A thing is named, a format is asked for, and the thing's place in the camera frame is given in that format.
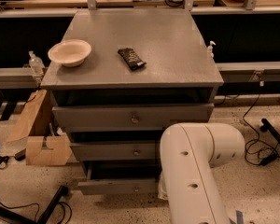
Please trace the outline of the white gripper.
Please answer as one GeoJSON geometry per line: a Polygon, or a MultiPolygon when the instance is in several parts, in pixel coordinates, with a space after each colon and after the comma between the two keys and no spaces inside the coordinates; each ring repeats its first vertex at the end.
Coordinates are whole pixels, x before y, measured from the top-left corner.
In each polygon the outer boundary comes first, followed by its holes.
{"type": "Polygon", "coordinates": [[[160,177],[159,177],[158,198],[161,199],[161,200],[165,200],[165,201],[168,200],[167,189],[166,189],[163,173],[161,173],[160,177]]]}

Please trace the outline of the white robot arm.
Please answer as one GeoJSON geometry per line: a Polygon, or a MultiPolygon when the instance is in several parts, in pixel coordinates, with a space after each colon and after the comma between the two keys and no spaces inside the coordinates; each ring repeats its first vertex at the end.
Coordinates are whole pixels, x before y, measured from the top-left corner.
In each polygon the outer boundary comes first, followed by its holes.
{"type": "Polygon", "coordinates": [[[161,182],[171,224],[231,224],[211,168],[242,156],[245,140],[229,124],[178,123],[161,136],[161,182]]]}

